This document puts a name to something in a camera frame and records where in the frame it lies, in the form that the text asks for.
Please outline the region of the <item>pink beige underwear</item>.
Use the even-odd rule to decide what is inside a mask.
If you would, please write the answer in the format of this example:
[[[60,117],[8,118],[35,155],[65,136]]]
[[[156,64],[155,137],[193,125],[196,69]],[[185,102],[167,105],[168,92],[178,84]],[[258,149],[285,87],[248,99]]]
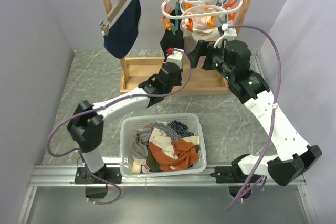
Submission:
[[[184,38],[184,51],[187,54],[192,52],[200,40],[216,42],[223,34],[222,24],[233,24],[228,18],[229,14],[182,19],[180,28]]]

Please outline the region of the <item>black underwear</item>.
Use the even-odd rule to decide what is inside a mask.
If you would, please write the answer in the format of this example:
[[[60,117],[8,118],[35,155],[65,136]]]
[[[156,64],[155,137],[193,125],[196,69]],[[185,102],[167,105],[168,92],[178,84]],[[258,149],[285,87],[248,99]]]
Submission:
[[[168,29],[165,30],[165,33],[160,41],[161,49],[164,53],[165,59],[167,58],[167,50],[169,48],[178,48],[178,49],[184,49],[184,38],[183,33],[180,28],[181,20],[171,20],[173,24],[175,21],[178,22],[178,30],[176,31],[176,34],[174,35],[172,31],[169,31]]]

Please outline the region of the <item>white clip hanger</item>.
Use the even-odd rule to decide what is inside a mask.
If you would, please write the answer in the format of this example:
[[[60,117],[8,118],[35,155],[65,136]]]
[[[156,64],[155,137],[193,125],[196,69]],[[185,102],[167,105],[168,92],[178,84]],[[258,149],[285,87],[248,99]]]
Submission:
[[[187,18],[220,16],[229,14],[229,20],[234,21],[244,0],[165,0],[161,4],[161,23],[172,32],[177,31],[178,22]]]

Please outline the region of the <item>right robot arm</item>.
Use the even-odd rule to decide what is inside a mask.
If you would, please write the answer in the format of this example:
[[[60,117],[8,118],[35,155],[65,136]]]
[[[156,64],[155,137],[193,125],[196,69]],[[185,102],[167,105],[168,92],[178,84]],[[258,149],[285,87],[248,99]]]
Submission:
[[[255,174],[269,176],[278,185],[286,186],[308,171],[322,150],[297,132],[274,101],[267,82],[251,70],[247,44],[232,40],[216,47],[213,42],[201,40],[188,56],[193,67],[202,56],[202,69],[216,70],[227,80],[231,93],[256,117],[276,148],[275,155],[263,156]]]

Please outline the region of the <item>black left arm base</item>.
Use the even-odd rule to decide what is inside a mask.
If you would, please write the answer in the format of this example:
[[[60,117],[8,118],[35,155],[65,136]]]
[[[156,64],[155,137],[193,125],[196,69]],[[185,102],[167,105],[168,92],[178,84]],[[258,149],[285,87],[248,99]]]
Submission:
[[[107,203],[116,202],[121,196],[121,188],[118,186],[121,184],[122,176],[120,169],[116,167],[103,167],[96,173],[90,172],[86,167],[78,167],[74,179],[75,185],[85,185],[85,196],[88,201],[96,203],[98,205],[106,205]],[[115,199],[109,202],[101,202],[107,194],[109,186],[114,187],[117,190],[117,196]]]

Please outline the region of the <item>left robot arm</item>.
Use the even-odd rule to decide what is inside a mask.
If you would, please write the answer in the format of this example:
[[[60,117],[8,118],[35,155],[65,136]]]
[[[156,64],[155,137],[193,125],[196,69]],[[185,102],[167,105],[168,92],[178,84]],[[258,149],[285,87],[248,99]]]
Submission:
[[[151,107],[182,84],[182,63],[165,62],[157,74],[150,76],[128,93],[108,101],[91,104],[81,102],[68,125],[72,139],[79,145],[84,162],[88,167],[87,177],[93,183],[105,179],[105,163],[99,151],[104,127],[115,119],[130,112]]]

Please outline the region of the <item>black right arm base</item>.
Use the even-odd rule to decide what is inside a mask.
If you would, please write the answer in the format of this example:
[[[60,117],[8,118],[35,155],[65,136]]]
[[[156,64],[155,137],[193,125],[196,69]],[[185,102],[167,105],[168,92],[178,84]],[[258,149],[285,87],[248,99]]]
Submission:
[[[216,166],[214,172],[210,173],[211,177],[214,177],[217,184],[243,184],[248,175],[243,174],[237,167],[234,166]],[[253,175],[250,182],[247,184],[244,190],[247,190],[251,185],[257,181],[262,181],[262,177],[259,175]],[[240,186],[229,186],[229,194],[234,198],[240,190]],[[242,200],[249,200],[252,198],[252,190],[242,196]]]

